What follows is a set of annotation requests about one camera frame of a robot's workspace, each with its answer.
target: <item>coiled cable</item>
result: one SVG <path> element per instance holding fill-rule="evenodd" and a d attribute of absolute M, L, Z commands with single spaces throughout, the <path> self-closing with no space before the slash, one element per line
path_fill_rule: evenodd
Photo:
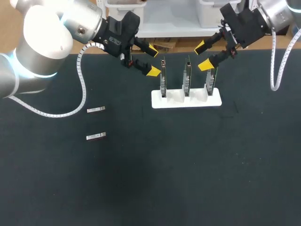
<path fill-rule="evenodd" d="M 77 66 L 76 67 L 77 67 L 77 72 L 78 72 L 78 75 L 79 75 L 79 80 L 80 80 L 83 96 L 82 96 L 82 100 L 81 100 L 80 105 L 75 110 L 73 110 L 72 112 L 65 113 L 65 114 L 49 114 L 49 113 L 41 112 L 41 111 L 35 109 L 34 107 L 28 105 L 27 103 L 23 102 L 22 100 L 20 100 L 19 98 L 15 97 L 15 96 L 11 96 L 9 98 L 16 101 L 17 103 L 19 103 L 23 107 L 27 108 L 28 110 L 30 110 L 30 111 L 38 114 L 38 115 L 48 117 L 48 118 L 65 118 L 65 117 L 76 114 L 77 112 L 79 112 L 84 107 L 84 105 L 86 103 L 86 99 L 87 99 L 86 84 L 85 84 L 85 80 L 84 80 L 84 77 L 83 77 L 83 74 L 82 74 L 82 71 L 81 71 L 81 60 L 82 60 L 82 57 L 83 57 L 83 54 L 85 53 L 85 51 L 89 48 L 92 48 L 92 47 L 97 47 L 99 49 L 104 50 L 103 44 L 92 42 L 92 43 L 88 43 L 87 45 L 85 45 L 83 47 L 83 49 L 79 52 L 78 57 L 77 57 Z"/>

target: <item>metal bracket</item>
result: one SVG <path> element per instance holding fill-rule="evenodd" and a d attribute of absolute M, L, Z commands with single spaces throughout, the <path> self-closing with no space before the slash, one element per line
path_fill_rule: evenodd
<path fill-rule="evenodd" d="M 211 69 L 207 72 L 206 89 L 208 96 L 213 95 L 218 68 Z"/>
<path fill-rule="evenodd" d="M 183 90 L 185 97 L 190 97 L 190 87 L 191 87 L 191 62 L 190 57 L 186 59 L 185 69 L 184 69 L 184 78 L 183 78 Z"/>
<path fill-rule="evenodd" d="M 160 74 L 160 89 L 162 98 L 166 98 L 167 86 L 166 86 L 166 62 L 165 58 L 161 61 L 161 74 Z"/>

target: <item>cable wrap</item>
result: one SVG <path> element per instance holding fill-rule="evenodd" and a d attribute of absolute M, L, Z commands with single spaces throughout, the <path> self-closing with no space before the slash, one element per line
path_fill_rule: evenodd
<path fill-rule="evenodd" d="M 83 74 L 82 74 L 82 71 L 81 71 L 81 60 L 82 60 L 82 57 L 83 57 L 85 51 L 89 48 L 92 48 L 92 47 L 97 47 L 99 49 L 104 50 L 103 44 L 92 42 L 92 43 L 88 43 L 87 45 L 85 45 L 83 47 L 83 49 L 79 52 L 78 57 L 77 57 L 76 67 L 77 67 L 77 72 L 78 72 L 78 75 L 79 75 L 79 80 L 80 80 L 83 95 L 82 95 L 82 100 L 81 100 L 80 105 L 75 110 L 73 110 L 72 112 L 65 113 L 65 114 L 49 114 L 49 113 L 41 112 L 41 111 L 35 109 L 34 107 L 26 104 L 25 102 L 23 102 L 22 100 L 20 100 L 19 98 L 15 97 L 15 96 L 11 96 L 9 98 L 16 101 L 17 103 L 19 103 L 23 107 L 27 108 L 28 110 L 30 110 L 30 111 L 38 114 L 38 115 L 48 117 L 48 118 L 65 118 L 65 117 L 69 117 L 71 115 L 76 114 L 77 112 L 79 112 L 84 107 L 84 105 L 86 103 L 86 99 L 87 99 L 86 84 L 85 84 L 85 80 L 84 80 L 84 77 L 83 77 Z"/>
<path fill-rule="evenodd" d="M 294 45 L 296 44 L 298 39 L 301 37 L 301 29 L 293 37 L 293 39 L 291 40 L 290 44 L 288 45 L 288 47 L 285 51 L 285 54 L 283 56 L 283 59 L 282 59 L 282 62 L 281 62 L 280 68 L 279 68 L 276 85 L 275 85 L 275 82 L 274 82 L 275 55 L 276 55 L 276 44 L 277 44 L 277 38 L 276 38 L 276 32 L 275 31 L 272 31 L 272 36 L 273 36 L 273 48 L 272 48 L 272 59 L 271 59 L 270 85 L 271 85 L 272 91 L 277 91 L 280 87 L 280 84 L 281 84 L 283 72 L 284 72 L 285 65 L 286 65 L 286 62 L 288 60 L 288 57 L 290 56 L 290 53 L 291 53 Z"/>

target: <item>white holder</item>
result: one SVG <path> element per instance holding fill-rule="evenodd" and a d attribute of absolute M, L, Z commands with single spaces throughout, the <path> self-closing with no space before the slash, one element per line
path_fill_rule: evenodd
<path fill-rule="evenodd" d="M 213 95 L 209 96 L 206 85 L 203 89 L 190 89 L 190 97 L 185 97 L 183 89 L 170 89 L 166 97 L 162 97 L 161 90 L 151 92 L 152 107 L 160 108 L 188 108 L 188 107 L 215 107 L 222 105 L 218 88 L 214 88 Z"/>

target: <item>black table surface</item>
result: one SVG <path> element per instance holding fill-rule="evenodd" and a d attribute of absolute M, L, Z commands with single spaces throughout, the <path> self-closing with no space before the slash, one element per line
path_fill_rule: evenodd
<path fill-rule="evenodd" d="M 300 55 L 272 92 L 270 51 L 240 52 L 219 68 L 217 108 L 152 109 L 159 78 L 108 55 L 84 56 L 88 97 L 77 115 L 49 119 L 1 100 L 0 225 L 300 225 Z M 163 55 L 139 57 L 160 68 Z M 169 89 L 181 88 L 186 57 L 165 55 Z M 190 57 L 192 87 L 202 87 L 205 56 Z M 20 98 L 48 113 L 74 110 L 75 64 L 68 57 L 46 91 Z"/>

